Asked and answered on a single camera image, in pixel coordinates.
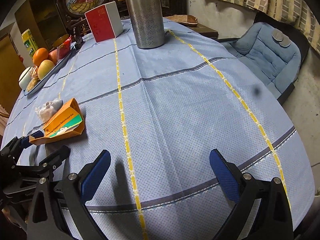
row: blue tray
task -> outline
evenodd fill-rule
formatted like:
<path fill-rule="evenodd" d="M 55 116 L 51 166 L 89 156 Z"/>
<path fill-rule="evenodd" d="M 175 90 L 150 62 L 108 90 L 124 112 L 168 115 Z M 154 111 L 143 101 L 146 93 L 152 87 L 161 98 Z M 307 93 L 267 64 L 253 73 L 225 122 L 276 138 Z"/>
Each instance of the blue tray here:
<path fill-rule="evenodd" d="M 71 46 L 70 52 L 63 58 L 63 60 L 60 61 L 38 84 L 36 84 L 33 89 L 31 89 L 29 92 L 25 90 L 24 95 L 33 95 L 34 93 L 38 92 L 53 74 L 57 73 L 62 67 L 65 66 L 71 55 L 74 56 L 75 54 L 76 48 Z"/>

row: stainless steel bottle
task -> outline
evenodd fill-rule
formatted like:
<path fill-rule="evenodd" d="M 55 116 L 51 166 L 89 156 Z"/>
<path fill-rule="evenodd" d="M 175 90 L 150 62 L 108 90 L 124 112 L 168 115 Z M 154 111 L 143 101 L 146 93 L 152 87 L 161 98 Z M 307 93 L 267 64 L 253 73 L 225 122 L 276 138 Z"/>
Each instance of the stainless steel bottle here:
<path fill-rule="evenodd" d="M 126 0 L 137 46 L 152 49 L 164 44 L 160 0 Z"/>

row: red box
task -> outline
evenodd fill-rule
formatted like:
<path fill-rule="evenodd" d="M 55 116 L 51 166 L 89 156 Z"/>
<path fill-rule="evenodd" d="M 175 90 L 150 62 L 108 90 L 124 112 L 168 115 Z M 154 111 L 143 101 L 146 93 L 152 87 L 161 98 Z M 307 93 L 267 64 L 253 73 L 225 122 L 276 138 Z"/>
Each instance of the red box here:
<path fill-rule="evenodd" d="M 87 11 L 85 17 L 96 42 L 114 39 L 123 31 L 116 2 Z"/>

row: blue chair cushion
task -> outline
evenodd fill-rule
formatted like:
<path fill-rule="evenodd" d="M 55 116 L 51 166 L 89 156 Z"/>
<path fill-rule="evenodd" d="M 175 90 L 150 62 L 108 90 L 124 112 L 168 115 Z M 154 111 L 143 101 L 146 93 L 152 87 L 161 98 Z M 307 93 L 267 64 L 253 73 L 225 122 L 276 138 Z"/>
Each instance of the blue chair cushion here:
<path fill-rule="evenodd" d="M 296 44 L 284 48 L 273 39 L 274 27 L 258 22 L 237 41 L 222 43 L 278 98 L 293 82 L 301 64 Z"/>

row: orange cardboard box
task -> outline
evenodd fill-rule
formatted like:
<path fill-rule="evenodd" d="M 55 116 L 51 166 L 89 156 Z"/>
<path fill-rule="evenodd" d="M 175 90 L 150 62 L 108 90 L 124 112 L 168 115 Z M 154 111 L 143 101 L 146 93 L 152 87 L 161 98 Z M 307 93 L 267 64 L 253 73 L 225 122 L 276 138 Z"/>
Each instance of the orange cardboard box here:
<path fill-rule="evenodd" d="M 29 142 L 41 145 L 60 141 L 82 134 L 84 130 L 84 119 L 76 99 L 72 98 L 66 102 L 44 126 L 44 136 L 34 138 L 29 136 Z"/>

